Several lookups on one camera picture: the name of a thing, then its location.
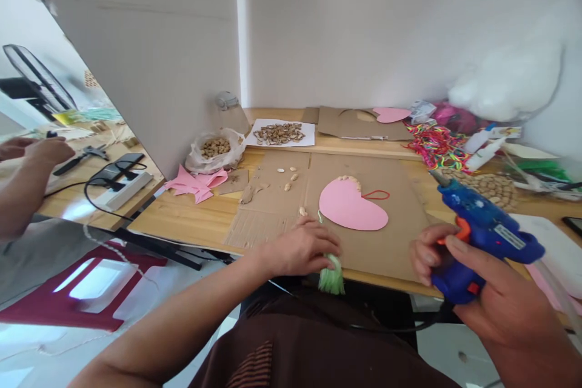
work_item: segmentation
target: red stool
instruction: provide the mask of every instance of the red stool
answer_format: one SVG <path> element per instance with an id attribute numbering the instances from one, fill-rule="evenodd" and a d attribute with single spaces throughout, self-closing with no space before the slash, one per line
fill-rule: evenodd
<path id="1" fill-rule="evenodd" d="M 144 273 L 151 267 L 163 267 L 167 264 L 167 259 L 128 253 L 123 247 L 114 242 L 109 241 L 108 244 L 122 252 L 128 261 L 139 266 Z M 79 275 L 64 288 L 54 292 L 77 268 L 92 258 L 94 259 Z M 106 247 L 100 246 L 95 250 L 91 250 L 68 269 L 50 278 L 32 293 L 0 311 L 0 321 L 3 323 L 87 327 L 89 329 L 104 329 L 109 332 L 116 331 L 124 321 L 114 318 L 113 314 L 141 279 L 139 272 L 135 272 L 129 282 L 114 297 L 113 301 L 99 313 L 78 310 L 81 300 L 69 295 L 103 259 L 120 261 L 119 256 Z"/>

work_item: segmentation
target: rainbow string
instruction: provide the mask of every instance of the rainbow string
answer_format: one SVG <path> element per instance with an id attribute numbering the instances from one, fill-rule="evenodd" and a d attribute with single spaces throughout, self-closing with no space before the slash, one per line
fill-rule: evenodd
<path id="1" fill-rule="evenodd" d="M 422 156 L 429 170 L 447 167 L 466 172 L 465 161 L 469 155 L 459 148 L 465 142 L 464 135 L 455 136 L 440 125 L 405 125 L 414 135 L 414 141 L 403 147 Z"/>

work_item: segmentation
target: white plastic bag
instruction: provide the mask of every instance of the white plastic bag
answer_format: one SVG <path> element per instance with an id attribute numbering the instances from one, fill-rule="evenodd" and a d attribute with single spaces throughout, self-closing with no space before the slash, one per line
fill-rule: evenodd
<path id="1" fill-rule="evenodd" d="M 222 155 L 206 159 L 202 156 L 202 146 L 209 139 L 224 138 L 230 144 L 230 151 Z M 192 152 L 187 156 L 184 166 L 195 174 L 212 174 L 221 168 L 235 167 L 243 156 L 245 145 L 240 143 L 244 139 L 236 130 L 223 128 L 217 132 L 203 133 L 192 143 Z"/>
<path id="2" fill-rule="evenodd" d="M 449 102 L 486 120 L 527 120 L 554 95 L 561 54 L 554 41 L 521 41 L 494 50 L 457 79 Z"/>

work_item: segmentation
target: blue glue gun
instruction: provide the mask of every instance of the blue glue gun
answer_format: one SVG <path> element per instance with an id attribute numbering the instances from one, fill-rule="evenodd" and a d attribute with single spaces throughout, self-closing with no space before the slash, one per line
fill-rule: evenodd
<path id="1" fill-rule="evenodd" d="M 433 170 L 430 174 L 439 183 L 443 203 L 457 214 L 456 222 L 461 228 L 457 238 L 498 259 L 520 264 L 531 264 L 546 253 L 536 237 L 521 232 L 517 221 L 484 196 Z M 485 280 L 447 254 L 433 270 L 432 283 L 451 303 L 467 304 L 479 295 Z"/>

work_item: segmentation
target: hand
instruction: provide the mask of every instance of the hand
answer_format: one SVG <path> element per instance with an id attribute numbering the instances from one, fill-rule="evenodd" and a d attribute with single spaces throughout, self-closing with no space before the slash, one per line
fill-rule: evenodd
<path id="1" fill-rule="evenodd" d="M 325 254 L 341 255 L 340 240 L 315 219 L 301 217 L 295 228 L 276 241 L 259 246 L 255 253 L 261 257 L 271 277 L 304 276 L 324 268 L 333 269 Z"/>
<path id="2" fill-rule="evenodd" d="M 0 144 L 0 161 L 22 158 L 24 156 L 24 149 L 36 142 L 38 142 L 38 139 L 23 138 L 21 136 L 3 142 Z"/>
<path id="3" fill-rule="evenodd" d="M 503 261 L 451 235 L 456 232 L 457 228 L 449 224 L 431 226 L 410 243 L 410 258 L 419 279 L 430 285 L 430 269 L 441 263 L 434 244 L 446 236 L 450 254 L 487 281 L 478 299 L 457 305 L 454 310 L 486 346 L 571 351 L 560 321 L 535 283 Z"/>
<path id="4" fill-rule="evenodd" d="M 26 147 L 24 156 L 37 163 L 46 163 L 55 166 L 68 161 L 75 155 L 75 151 L 65 142 L 65 138 L 41 139 L 40 141 Z"/>

